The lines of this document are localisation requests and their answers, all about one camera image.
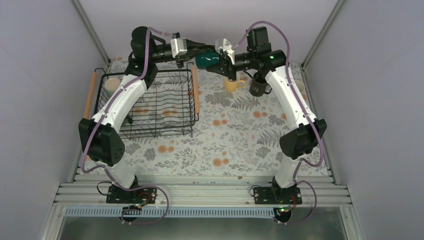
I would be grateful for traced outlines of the dark teal glossy mug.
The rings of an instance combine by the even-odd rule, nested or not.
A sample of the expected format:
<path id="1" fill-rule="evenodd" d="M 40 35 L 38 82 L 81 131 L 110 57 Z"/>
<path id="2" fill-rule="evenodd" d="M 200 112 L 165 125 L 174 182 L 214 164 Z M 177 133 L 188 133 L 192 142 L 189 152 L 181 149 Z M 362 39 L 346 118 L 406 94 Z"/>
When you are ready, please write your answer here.
<path id="1" fill-rule="evenodd" d="M 195 64 L 198 69 L 204 70 L 217 64 L 219 60 L 219 53 L 212 49 L 207 49 L 205 52 L 200 53 L 195 57 Z"/>

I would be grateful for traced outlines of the yellow ceramic mug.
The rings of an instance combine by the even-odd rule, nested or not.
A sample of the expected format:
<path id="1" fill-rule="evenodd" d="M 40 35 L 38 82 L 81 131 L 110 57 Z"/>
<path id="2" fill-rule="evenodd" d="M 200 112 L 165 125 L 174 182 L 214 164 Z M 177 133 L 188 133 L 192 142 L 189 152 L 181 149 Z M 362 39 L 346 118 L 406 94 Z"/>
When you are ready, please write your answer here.
<path id="1" fill-rule="evenodd" d="M 224 89 L 227 93 L 233 93 L 246 86 L 246 81 L 243 79 L 231 80 L 227 77 L 224 78 Z"/>

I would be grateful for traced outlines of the black matte mug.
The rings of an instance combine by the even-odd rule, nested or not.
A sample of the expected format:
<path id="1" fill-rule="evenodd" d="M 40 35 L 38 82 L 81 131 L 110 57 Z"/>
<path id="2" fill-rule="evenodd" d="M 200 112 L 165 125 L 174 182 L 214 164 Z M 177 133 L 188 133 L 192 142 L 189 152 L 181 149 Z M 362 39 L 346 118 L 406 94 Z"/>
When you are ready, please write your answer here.
<path id="1" fill-rule="evenodd" d="M 249 93 L 254 97 L 261 97 L 270 94 L 271 91 L 272 87 L 266 79 L 259 72 L 256 72 L 251 80 Z"/>

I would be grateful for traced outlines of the light green mug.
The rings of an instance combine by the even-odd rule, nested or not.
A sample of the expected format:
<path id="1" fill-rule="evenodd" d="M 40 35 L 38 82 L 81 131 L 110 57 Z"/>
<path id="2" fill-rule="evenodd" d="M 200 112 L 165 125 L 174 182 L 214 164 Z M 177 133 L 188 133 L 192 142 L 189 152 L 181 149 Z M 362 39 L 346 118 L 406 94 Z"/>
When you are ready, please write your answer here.
<path id="1" fill-rule="evenodd" d="M 295 82 L 299 92 L 301 93 L 302 97 L 304 98 L 305 96 L 307 96 L 305 84 L 301 80 L 298 80 L 298 79 L 296 79 L 294 82 Z"/>

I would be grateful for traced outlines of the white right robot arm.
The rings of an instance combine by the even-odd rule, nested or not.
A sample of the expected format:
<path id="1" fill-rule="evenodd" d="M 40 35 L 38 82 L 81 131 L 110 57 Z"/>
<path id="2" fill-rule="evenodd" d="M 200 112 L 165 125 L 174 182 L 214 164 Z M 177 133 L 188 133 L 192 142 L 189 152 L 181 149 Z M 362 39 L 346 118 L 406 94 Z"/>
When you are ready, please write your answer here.
<path id="1" fill-rule="evenodd" d="M 327 129 L 324 119 L 318 119 L 303 99 L 297 87 L 288 61 L 289 51 L 272 49 L 265 26 L 246 31 L 245 53 L 236 54 L 235 46 L 227 39 L 215 42 L 215 51 L 220 55 L 218 63 L 207 67 L 207 71 L 235 79 L 237 72 L 256 70 L 259 80 L 270 86 L 282 106 L 289 130 L 279 139 L 284 154 L 279 169 L 272 178 L 270 195 L 274 202 L 284 203 L 298 194 L 297 173 L 302 163 L 318 167 L 322 163 L 311 163 L 305 156 L 315 147 L 322 147 L 322 136 Z"/>

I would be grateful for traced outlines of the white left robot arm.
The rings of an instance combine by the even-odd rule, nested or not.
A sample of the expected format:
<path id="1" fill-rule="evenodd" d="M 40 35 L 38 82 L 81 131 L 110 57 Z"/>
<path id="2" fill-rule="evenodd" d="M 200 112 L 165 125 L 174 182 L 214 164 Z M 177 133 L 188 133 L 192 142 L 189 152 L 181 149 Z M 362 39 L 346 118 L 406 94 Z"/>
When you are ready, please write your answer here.
<path id="1" fill-rule="evenodd" d="M 125 145 L 119 136 L 124 119 L 136 101 L 150 88 L 158 73 L 157 64 L 174 61 L 179 68 L 195 56 L 213 49 L 212 45 L 180 37 L 179 33 L 139 26 L 131 33 L 132 52 L 117 90 L 90 119 L 78 124 L 84 174 L 103 169 L 119 196 L 131 203 L 139 197 L 136 176 L 122 161 Z"/>

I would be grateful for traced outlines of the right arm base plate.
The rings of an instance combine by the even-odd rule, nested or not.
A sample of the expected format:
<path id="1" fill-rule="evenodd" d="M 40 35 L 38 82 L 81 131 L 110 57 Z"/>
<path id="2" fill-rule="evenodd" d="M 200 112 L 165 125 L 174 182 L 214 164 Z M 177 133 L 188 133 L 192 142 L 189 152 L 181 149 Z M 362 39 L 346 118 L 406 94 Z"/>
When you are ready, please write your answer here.
<path id="1" fill-rule="evenodd" d="M 303 203 L 300 188 L 296 184 L 282 189 L 254 185 L 250 191 L 256 205 L 300 205 Z"/>

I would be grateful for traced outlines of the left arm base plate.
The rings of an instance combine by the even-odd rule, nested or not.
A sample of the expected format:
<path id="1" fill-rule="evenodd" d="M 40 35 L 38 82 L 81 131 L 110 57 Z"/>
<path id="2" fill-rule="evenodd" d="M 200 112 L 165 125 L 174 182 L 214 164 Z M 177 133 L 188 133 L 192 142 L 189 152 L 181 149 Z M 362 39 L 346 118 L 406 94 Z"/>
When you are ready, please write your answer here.
<path id="1" fill-rule="evenodd" d="M 147 187 L 135 191 L 125 191 L 112 184 L 108 189 L 105 201 L 108 204 L 154 204 L 156 196 L 156 188 Z"/>

